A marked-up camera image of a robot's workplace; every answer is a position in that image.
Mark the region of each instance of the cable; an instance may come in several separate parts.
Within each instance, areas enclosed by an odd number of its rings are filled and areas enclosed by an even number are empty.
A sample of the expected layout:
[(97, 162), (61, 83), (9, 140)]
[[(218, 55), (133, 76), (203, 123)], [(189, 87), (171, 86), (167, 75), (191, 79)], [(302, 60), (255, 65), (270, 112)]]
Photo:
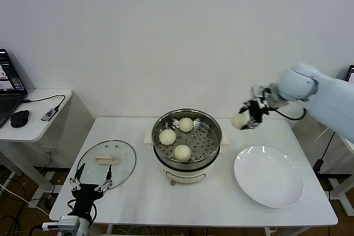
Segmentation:
[(44, 169), (45, 167), (47, 167), (47, 166), (49, 166), (49, 165), (51, 164), (51, 153), (48, 152), (47, 154), (49, 154), (49, 162), (48, 162), (46, 165), (44, 165), (43, 167), (41, 167), (41, 168), (39, 169), (39, 171), (41, 171), (42, 169)]
[(315, 172), (315, 174), (319, 174), (319, 172), (320, 172), (320, 170), (321, 170), (321, 167), (322, 167), (322, 164), (323, 164), (323, 158), (324, 158), (324, 156), (326, 155), (326, 152), (327, 152), (327, 150), (328, 150), (328, 148), (329, 148), (329, 146), (330, 146), (330, 144), (331, 144), (331, 142), (332, 142), (332, 139), (333, 139), (333, 137), (334, 137), (334, 135), (336, 134), (336, 132), (333, 132), (333, 134), (332, 134), (332, 136), (331, 136), (331, 138), (330, 138), (330, 141), (328, 141), (328, 144), (327, 144), (327, 147), (326, 147), (326, 149), (325, 149), (325, 152), (323, 152), (323, 155), (322, 155), (322, 157), (321, 157), (321, 159), (318, 159), (317, 161), (316, 161), (316, 163), (315, 163), (315, 165), (313, 166), (313, 171)]
[[(29, 194), (29, 196), (27, 197), (27, 199), (29, 200), (30, 199), (30, 197), (32, 196), (32, 194), (35, 192), (35, 190), (36, 190), (37, 188), (34, 188), (32, 191), (31, 191), (31, 193)], [(19, 231), (20, 230), (20, 222), (19, 222), (19, 217), (20, 217), (20, 215), (21, 215), (21, 211), (23, 210), (23, 208), (24, 208), (24, 206), (25, 206), (25, 202), (23, 201), (22, 202), (22, 205), (21, 205), (21, 207), (20, 207), (20, 209), (18, 210), (18, 212), (17, 212), (17, 214), (16, 214), (16, 216), (15, 216), (15, 218), (14, 218), (14, 220), (13, 220), (13, 222), (12, 222), (12, 224), (11, 224), (11, 226), (10, 226), (10, 228), (9, 228), (9, 231), (8, 231), (8, 233), (6, 234), (7, 236), (11, 233), (11, 231), (12, 230), (14, 230), (14, 231)]]
[(54, 108), (55, 110), (58, 110), (59, 106), (63, 103), (63, 101), (65, 100), (65, 95), (64, 94), (57, 94), (57, 95), (53, 95), (53, 96), (49, 96), (49, 97), (46, 97), (46, 98), (42, 98), (42, 99), (24, 99), (22, 100), (21, 102), (22, 103), (28, 103), (28, 102), (40, 102), (40, 101), (44, 101), (46, 99), (51, 99), (51, 98), (54, 98), (54, 97), (57, 97), (57, 96), (62, 96), (63, 99), (61, 100), (61, 102)]
[(8, 191), (9, 193), (13, 194), (14, 196), (17, 196), (18, 198), (21, 198), (24, 202), (26, 202), (27, 204), (33, 206), (34, 208), (37, 208), (38, 210), (41, 210), (44, 214), (46, 214), (49, 217), (49, 214), (46, 213), (43, 209), (36, 207), (35, 205), (31, 204), (30, 202), (28, 202), (26, 199), (20, 197), (19, 195), (16, 195), (14, 192), (11, 192), (9, 189), (7, 189), (6, 187), (4, 187), (3, 185), (0, 185), (3, 189), (5, 189), (6, 191)]
[[(50, 233), (45, 232), (45, 231), (42, 230), (42, 229), (34, 229), (34, 230), (40, 230), (41, 232), (43, 232), (43, 233), (45, 233), (45, 234), (47, 234), (47, 235), (49, 235), (49, 236), (52, 236)], [(23, 232), (30, 232), (30, 231), (31, 231), (30, 229), (26, 229), (26, 230), (20, 230), (20, 231), (17, 231), (17, 232), (11, 231), (10, 233), (23, 233)]]
[(32, 236), (32, 233), (35, 229), (41, 229), (42, 230), (42, 224), (38, 224), (34, 226), (32, 229), (29, 230), (28, 236)]
[(95, 203), (93, 203), (93, 208), (95, 209), (95, 215), (93, 215), (93, 219), (90, 222), (90, 225), (95, 221), (95, 219), (97, 217), (97, 207), (96, 207)]
[(144, 226), (144, 228), (146, 229), (146, 231), (148, 232), (148, 235), (150, 236), (150, 231), (149, 231), (148, 227)]
[(286, 119), (289, 119), (289, 120), (291, 120), (291, 121), (298, 121), (298, 120), (301, 120), (301, 119), (303, 119), (303, 118), (305, 117), (305, 115), (306, 115), (306, 113), (307, 113), (307, 110), (306, 110), (305, 108), (303, 108), (304, 113), (303, 113), (302, 116), (300, 116), (299, 118), (292, 118), (292, 117), (286, 116), (286, 115), (283, 114), (283, 113), (280, 113), (277, 109), (271, 109), (271, 111), (275, 111), (276, 113), (279, 113), (281, 116), (283, 116), (283, 117), (285, 117)]
[[(21, 188), (22, 188), (22, 190), (23, 190), (23, 197), (26, 198), (26, 190), (25, 190), (24, 186), (23, 186), (20, 182), (18, 182), (18, 181), (15, 180), (15, 179), (12, 179), (12, 178), (1, 177), (0, 179), (6, 179), (6, 180), (11, 180), (11, 181), (13, 181), (13, 182), (16, 182), (19, 186), (21, 186)], [(0, 189), (0, 192), (1, 192), (4, 196), (6, 196), (7, 198), (9, 198), (9, 199), (11, 199), (11, 200), (14, 200), (14, 201), (22, 201), (22, 200), (18, 200), (18, 199), (15, 199), (15, 198), (12, 198), (12, 197), (6, 195), (6, 194), (2, 191), (2, 189)]]
[(321, 157), (321, 160), (323, 160), (324, 156), (326, 155), (327, 149), (328, 149), (328, 147), (330, 146), (331, 141), (332, 141), (332, 139), (333, 139), (333, 137), (334, 137), (335, 134), (336, 134), (336, 132), (333, 132), (333, 134), (332, 134), (332, 136), (331, 136), (331, 138), (330, 138), (330, 141), (329, 141), (328, 144), (327, 144), (327, 147), (326, 147), (326, 149), (325, 149), (325, 152), (323, 152), (323, 155), (322, 155), (322, 157)]

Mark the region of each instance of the monitor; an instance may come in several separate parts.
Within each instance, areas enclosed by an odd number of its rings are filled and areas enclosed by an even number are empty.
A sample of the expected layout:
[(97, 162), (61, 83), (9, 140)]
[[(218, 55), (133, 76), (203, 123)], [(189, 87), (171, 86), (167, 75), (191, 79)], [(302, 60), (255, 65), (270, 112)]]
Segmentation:
[(347, 78), (345, 80), (350, 82), (350, 83), (354, 83), (354, 65), (351, 65), (349, 67), (348, 75), (347, 75)]
[(0, 49), (0, 95), (27, 94), (5, 49)]

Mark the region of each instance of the pot lid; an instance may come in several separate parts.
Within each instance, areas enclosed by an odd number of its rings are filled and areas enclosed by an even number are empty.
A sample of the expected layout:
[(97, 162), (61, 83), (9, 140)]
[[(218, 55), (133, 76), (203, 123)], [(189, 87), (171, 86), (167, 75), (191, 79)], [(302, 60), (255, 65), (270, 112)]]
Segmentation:
[(132, 174), (136, 164), (134, 149), (121, 140), (108, 140), (101, 142), (81, 157), (77, 169), (85, 163), (80, 177), (80, 183), (94, 183), (101, 185), (107, 176), (107, 171), (112, 165), (113, 189), (125, 182)]

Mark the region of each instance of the wooden floor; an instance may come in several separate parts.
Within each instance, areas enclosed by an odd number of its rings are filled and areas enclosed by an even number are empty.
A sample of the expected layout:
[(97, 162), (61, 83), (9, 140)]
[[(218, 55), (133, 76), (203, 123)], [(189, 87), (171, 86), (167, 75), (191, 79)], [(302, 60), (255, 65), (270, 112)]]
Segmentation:
[[(0, 177), (8, 177), (10, 172), (6, 169), (0, 168)], [(53, 178), (53, 183), (55, 184), (63, 184), (66, 179), (67, 173), (65, 172), (57, 172)], [(24, 187), (26, 192), (26, 197), (28, 198), (31, 194), (34, 193), (37, 185), (29, 179), (27, 176), (23, 175), (22, 177), (18, 177), (16, 179), (19, 181)], [(0, 183), (4, 183), (5, 179), (0, 179)], [(327, 181), (325, 179), (320, 180), (324, 189), (328, 189)], [(15, 182), (12, 182), (9, 186), (9, 189), (20, 196), (24, 196), (22, 188)], [(349, 200), (354, 205), (354, 189), (347, 193)], [(53, 205), (55, 201), (55, 197), (49, 200), (49, 204)], [(348, 217), (345, 215), (341, 205), (338, 201), (331, 202), (337, 216), (339, 219), (339, 223), (336, 226), (330, 228), (331, 236), (354, 236), (354, 217)], [(20, 210), (22, 205), (21, 201), (14, 201), (5, 196), (0, 197), (0, 236), (7, 235), (7, 232), (10, 230), (10, 227), (13, 223), (13, 220), (10, 217), (5, 217), (6, 215), (10, 215), (15, 217)], [(46, 209), (44, 200), (41, 201), (39, 205), (42, 209), (46, 210), (48, 213), (49, 209)], [(43, 222), (50, 221), (49, 217), (47, 217), (44, 213), (37, 209), (28, 208), (25, 205), (19, 215), (18, 218), (20, 222), (20, 230), (29, 230), (37, 224), (42, 224)], [(102, 233), (105, 233), (107, 230), (106, 225), (97, 225)], [(282, 229), (278, 228), (278, 231), (272, 236), (277, 236)], [(263, 228), (186, 228), (186, 227), (137, 227), (131, 228), (129, 226), (114, 226), (112, 233), (114, 234), (129, 234), (129, 235), (179, 235), (183, 232), (186, 236), (201, 236), (201, 235), (214, 235), (214, 236), (222, 236), (222, 235), (239, 235), (239, 236), (264, 236)], [(56, 231), (50, 232), (52, 235), (56, 235)], [(304, 232), (303, 236), (328, 236), (329, 229), (328, 227), (319, 227), (319, 228), (311, 228)], [(27, 236), (28, 232), (19, 233), (19, 236)], [(43, 236), (45, 235), (43, 232), (36, 230), (33, 233), (33, 236)]]

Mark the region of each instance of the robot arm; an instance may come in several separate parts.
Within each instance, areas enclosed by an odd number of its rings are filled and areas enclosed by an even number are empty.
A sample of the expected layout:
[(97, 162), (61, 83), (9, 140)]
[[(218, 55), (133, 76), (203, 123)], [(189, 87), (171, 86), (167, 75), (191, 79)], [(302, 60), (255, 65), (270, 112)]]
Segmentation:
[(276, 84), (254, 86), (252, 99), (240, 113), (249, 111), (250, 120), (241, 129), (255, 128), (262, 115), (289, 102), (297, 102), (320, 123), (354, 142), (354, 86), (326, 76), (318, 69), (297, 63), (287, 69)]

